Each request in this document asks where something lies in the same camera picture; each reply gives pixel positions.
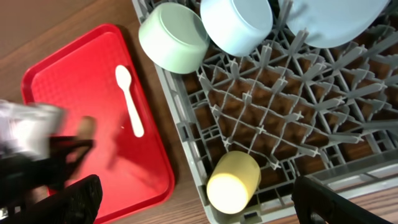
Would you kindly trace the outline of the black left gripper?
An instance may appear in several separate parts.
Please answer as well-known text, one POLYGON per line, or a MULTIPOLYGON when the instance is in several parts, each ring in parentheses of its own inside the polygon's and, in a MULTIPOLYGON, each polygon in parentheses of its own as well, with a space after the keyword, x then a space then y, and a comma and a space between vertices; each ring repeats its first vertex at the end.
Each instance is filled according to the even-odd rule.
MULTIPOLYGON (((49 138, 50 157, 33 160, 1 143, 1 207, 42 185, 63 187, 73 179, 94 140, 73 136, 49 138)), ((103 198, 100 178, 89 175, 31 207, 1 220, 2 224, 94 223, 103 198)))

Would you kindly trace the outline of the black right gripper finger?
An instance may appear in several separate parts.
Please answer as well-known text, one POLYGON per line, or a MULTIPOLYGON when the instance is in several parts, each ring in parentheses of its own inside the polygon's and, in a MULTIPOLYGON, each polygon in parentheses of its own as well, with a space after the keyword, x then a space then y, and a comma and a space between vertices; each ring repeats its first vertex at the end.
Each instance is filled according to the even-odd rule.
POLYGON ((301 224, 391 224, 305 176, 296 178, 292 200, 301 224))

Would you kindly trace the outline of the yellow plastic cup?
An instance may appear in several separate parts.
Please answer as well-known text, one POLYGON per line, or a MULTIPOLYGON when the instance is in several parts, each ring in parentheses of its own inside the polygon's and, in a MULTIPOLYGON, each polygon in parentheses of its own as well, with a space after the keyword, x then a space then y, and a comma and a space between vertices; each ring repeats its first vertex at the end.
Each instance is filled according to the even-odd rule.
POLYGON ((259 164, 241 151, 226 153, 217 163, 206 186, 208 200, 226 214, 241 212, 261 181, 259 164))

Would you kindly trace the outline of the white plastic spoon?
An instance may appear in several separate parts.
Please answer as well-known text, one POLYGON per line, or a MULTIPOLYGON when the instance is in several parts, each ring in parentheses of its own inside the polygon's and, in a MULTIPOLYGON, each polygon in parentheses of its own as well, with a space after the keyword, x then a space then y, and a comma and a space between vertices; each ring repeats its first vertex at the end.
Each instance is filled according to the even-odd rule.
POLYGON ((116 82, 120 89, 123 91, 125 97, 127 111, 129 114, 133 133, 135 137, 141 138, 144 135, 144 127, 130 92, 132 76, 129 73, 129 70, 124 65, 116 66, 115 76, 116 82))

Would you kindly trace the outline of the large light blue plate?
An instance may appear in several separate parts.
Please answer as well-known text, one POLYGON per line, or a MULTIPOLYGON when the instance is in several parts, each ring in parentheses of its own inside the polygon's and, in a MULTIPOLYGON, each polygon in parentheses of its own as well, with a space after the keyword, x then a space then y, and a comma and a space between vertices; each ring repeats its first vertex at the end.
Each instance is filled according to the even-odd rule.
POLYGON ((390 0, 278 0, 290 32, 315 48, 346 44, 363 33, 390 0))

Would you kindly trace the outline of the mint green bowl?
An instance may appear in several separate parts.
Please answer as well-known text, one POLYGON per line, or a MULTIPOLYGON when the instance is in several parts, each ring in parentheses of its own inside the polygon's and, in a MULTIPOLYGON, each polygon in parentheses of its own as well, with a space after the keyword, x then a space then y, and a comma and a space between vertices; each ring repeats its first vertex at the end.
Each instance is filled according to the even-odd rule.
POLYGON ((198 70, 210 45, 200 17, 175 2, 158 5, 139 28, 139 43, 158 66, 173 73, 198 70))

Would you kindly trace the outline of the light blue bowl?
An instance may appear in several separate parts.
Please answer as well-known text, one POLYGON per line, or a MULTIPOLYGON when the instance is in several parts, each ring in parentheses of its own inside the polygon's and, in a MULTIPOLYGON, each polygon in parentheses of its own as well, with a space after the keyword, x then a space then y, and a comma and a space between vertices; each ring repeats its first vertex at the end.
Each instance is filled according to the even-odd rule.
POLYGON ((202 0, 200 17, 211 40, 237 57, 249 55, 273 25, 268 0, 202 0))

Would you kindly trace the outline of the orange carrot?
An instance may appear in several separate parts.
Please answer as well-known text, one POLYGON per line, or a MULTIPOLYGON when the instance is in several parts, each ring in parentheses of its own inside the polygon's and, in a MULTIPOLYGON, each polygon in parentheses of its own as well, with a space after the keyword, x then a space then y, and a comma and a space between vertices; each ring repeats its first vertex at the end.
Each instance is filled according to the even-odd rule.
POLYGON ((76 137, 78 139, 92 139, 96 131, 96 120, 91 116, 82 117, 76 137))

